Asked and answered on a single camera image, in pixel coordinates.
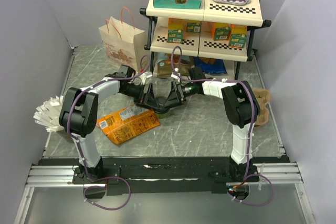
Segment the green paper coffee cup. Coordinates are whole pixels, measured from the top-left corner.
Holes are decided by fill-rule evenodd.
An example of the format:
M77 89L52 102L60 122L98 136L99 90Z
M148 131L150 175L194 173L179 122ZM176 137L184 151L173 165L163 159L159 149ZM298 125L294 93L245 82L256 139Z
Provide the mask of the green paper coffee cup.
M155 113L158 119L164 119L169 115L169 112L165 113Z

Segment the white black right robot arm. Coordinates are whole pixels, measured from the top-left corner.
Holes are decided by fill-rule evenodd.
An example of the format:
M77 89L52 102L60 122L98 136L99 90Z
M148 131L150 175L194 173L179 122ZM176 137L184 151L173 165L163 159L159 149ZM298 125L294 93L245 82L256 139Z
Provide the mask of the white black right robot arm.
M253 128L260 107L251 87L246 81L228 81L226 79L206 79L201 67L189 70L190 80L185 80L174 69L173 78L179 82L172 82L171 92L163 103L165 109L179 106L185 98L194 94L221 98L224 102L228 120L233 126L233 149L230 155L234 162L229 168L229 175L235 181L241 181L249 176L250 161L252 159L251 141Z

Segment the black plastic cup lid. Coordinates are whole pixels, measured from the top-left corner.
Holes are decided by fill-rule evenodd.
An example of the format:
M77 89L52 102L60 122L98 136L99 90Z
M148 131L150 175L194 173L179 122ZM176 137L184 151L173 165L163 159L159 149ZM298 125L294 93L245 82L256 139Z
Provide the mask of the black plastic cup lid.
M165 106L166 97L158 96L155 98L155 100L157 102L157 107L153 109L153 111L158 114L168 113L170 108L168 106Z

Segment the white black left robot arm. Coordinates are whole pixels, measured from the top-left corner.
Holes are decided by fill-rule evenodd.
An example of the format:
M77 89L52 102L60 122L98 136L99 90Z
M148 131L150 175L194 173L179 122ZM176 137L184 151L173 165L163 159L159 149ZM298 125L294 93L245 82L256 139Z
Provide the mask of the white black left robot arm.
M152 128L160 125L152 110L136 105L113 112L101 119L97 118L98 105L101 101L123 93L138 97L141 88L132 80L135 70L122 65L118 72L107 75L101 81L86 88L70 88L64 98L59 124L72 138L78 155L79 168L75 173L92 183L103 179L119 178L117 169L104 168L93 131L98 127L115 145L122 144Z

